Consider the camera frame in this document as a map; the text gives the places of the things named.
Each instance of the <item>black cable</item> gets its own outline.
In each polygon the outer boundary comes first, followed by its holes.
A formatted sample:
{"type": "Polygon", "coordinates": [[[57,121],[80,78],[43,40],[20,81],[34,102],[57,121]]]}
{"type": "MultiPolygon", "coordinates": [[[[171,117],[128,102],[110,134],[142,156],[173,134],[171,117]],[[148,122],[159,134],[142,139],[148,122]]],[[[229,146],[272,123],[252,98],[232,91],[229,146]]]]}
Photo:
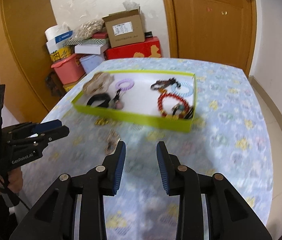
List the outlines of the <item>black cable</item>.
{"type": "Polygon", "coordinates": [[[2,184],[2,186],[4,187],[5,190],[7,190],[7,191],[11,192],[12,194],[14,194],[14,195],[20,200],[20,202],[26,207],[27,210],[30,210],[30,208],[25,204],[25,202],[24,202],[18,195],[16,195],[16,194],[15,194],[14,192],[12,192],[8,187],[6,187],[6,186],[4,185],[4,183],[1,181],[1,179],[0,179],[0,183],[2,184]]]}

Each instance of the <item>door frame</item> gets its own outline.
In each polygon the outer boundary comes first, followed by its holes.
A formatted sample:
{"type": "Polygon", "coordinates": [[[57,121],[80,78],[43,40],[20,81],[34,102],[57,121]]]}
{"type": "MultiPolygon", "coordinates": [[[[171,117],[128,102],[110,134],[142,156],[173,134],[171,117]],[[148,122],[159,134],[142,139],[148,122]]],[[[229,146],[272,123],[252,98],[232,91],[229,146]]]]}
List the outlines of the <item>door frame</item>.
{"type": "MultiPolygon", "coordinates": [[[[178,39],[177,39],[177,25],[175,19],[175,10],[173,0],[163,0],[165,15],[167,19],[168,26],[168,36],[169,36],[169,47],[170,47],[170,57],[179,58],[178,55],[178,39]]],[[[248,77],[252,59],[254,56],[254,46],[256,43],[257,35],[257,5],[256,0],[251,0],[251,16],[252,16],[252,29],[251,29],[251,45],[248,55],[248,60],[246,64],[245,75],[248,77]]]]}

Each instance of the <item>black hair tie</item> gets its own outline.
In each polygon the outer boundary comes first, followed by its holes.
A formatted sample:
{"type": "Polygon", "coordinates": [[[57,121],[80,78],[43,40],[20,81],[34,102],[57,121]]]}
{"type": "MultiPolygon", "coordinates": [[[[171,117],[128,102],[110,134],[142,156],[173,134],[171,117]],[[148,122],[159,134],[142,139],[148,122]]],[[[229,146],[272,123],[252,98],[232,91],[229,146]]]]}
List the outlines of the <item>black hair tie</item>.
{"type": "Polygon", "coordinates": [[[94,101],[102,101],[102,100],[104,100],[104,102],[99,104],[98,107],[108,108],[109,102],[111,101],[111,98],[108,93],[96,94],[92,96],[87,102],[87,106],[92,105],[94,101]]]}

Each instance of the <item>human hand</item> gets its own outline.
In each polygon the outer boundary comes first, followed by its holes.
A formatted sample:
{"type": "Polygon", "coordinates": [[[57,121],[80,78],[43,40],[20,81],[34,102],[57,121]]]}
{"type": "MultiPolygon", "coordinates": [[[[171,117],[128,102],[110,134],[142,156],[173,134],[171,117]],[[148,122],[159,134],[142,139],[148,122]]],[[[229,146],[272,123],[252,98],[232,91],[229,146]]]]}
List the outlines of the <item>human hand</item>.
{"type": "Polygon", "coordinates": [[[8,171],[9,185],[7,186],[12,192],[19,193],[23,187],[23,177],[21,167],[18,167],[12,171],[8,171]]]}

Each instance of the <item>red gift box with yellow cat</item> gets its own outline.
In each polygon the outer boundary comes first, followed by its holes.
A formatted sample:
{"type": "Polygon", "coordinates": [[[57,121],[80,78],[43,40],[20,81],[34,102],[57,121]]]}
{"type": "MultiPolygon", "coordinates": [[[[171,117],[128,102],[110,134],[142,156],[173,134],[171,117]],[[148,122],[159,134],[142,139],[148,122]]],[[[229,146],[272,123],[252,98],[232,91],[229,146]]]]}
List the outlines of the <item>red gift box with yellow cat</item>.
{"type": "Polygon", "coordinates": [[[161,57],[158,37],[146,38],[144,42],[124,45],[105,51],[107,59],[128,57],[161,57]]]}

